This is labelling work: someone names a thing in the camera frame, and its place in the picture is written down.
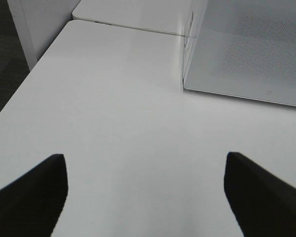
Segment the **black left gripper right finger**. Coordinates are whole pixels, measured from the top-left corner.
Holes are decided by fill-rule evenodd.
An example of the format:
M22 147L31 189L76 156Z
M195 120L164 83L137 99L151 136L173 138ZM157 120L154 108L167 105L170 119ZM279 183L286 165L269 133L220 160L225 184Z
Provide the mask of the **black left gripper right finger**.
M296 188L238 152L226 157L224 192L246 237L296 237Z

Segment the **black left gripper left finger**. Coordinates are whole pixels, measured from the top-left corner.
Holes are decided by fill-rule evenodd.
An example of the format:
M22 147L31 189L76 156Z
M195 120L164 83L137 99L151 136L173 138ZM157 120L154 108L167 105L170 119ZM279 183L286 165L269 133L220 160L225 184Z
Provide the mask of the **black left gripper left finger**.
M0 237L49 237L69 190L65 157L54 154L0 189Z

